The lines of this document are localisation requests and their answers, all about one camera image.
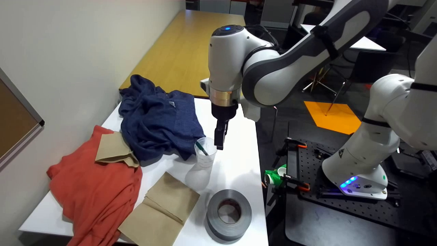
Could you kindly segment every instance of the roll of tape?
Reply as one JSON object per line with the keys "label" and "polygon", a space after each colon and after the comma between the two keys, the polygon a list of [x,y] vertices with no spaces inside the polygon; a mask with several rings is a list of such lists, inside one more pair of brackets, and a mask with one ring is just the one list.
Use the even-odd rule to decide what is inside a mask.
{"label": "roll of tape", "polygon": [[206,212],[208,230],[222,241],[240,239],[251,222],[251,208],[245,197],[236,190],[215,193]]}

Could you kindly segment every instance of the white robot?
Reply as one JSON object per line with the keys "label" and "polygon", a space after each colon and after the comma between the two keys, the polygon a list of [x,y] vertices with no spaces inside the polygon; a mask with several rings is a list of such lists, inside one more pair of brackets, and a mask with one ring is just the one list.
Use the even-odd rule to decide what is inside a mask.
{"label": "white robot", "polygon": [[[201,81],[217,119],[214,144],[223,146],[238,104],[245,118],[281,103],[292,88],[371,30],[395,0],[335,0],[326,19],[282,55],[240,26],[217,29],[210,40],[210,78]],[[379,166],[402,140],[437,149],[437,38],[417,58],[415,78],[386,75],[369,90],[359,130],[328,159],[324,176],[344,196],[384,200],[387,178]]]}

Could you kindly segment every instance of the navy blue clothing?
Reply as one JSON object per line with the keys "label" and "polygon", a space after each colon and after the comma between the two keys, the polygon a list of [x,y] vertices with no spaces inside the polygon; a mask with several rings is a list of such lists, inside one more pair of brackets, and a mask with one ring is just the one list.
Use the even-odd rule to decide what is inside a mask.
{"label": "navy blue clothing", "polygon": [[193,145],[203,137],[195,116],[193,97],[165,93],[148,79],[130,77],[130,86],[121,89],[121,135],[139,161],[159,159],[177,151],[182,160],[193,155]]}

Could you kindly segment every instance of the white tabletop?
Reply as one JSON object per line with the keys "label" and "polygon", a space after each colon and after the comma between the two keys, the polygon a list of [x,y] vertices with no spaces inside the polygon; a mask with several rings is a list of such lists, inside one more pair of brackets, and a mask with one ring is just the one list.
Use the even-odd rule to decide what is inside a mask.
{"label": "white tabletop", "polygon": [[[300,25],[301,29],[307,33],[311,32],[311,29],[313,29],[313,25]],[[361,37],[360,40],[357,40],[350,49],[365,49],[365,51],[382,51],[384,52],[386,49],[378,44],[375,44],[374,41],[368,40],[367,37]]]}
{"label": "white tabletop", "polygon": [[[212,138],[215,119],[210,115],[210,101],[195,99],[195,112],[204,135]],[[114,108],[102,126],[118,131],[121,120],[117,108]],[[184,176],[191,167],[192,164],[178,163],[176,155],[163,156],[159,161],[143,167],[136,205],[165,171],[184,182]],[[207,187],[208,193],[200,193],[173,245],[219,245],[207,235],[203,222],[207,197],[222,189],[240,192],[252,209],[251,224],[234,245],[267,245],[255,123],[245,119],[240,108],[229,122],[223,151],[215,155]],[[49,192],[18,231],[70,237],[72,224],[62,219],[61,207]]]}

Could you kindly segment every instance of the brown paper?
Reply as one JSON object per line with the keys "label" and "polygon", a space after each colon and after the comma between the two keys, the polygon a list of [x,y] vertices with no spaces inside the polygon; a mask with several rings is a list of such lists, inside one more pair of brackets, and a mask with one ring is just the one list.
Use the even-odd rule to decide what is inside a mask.
{"label": "brown paper", "polygon": [[118,230],[139,246],[170,246],[196,200],[193,190],[165,172]]}
{"label": "brown paper", "polygon": [[139,161],[120,133],[100,135],[95,163],[125,163],[128,167],[139,167]]}

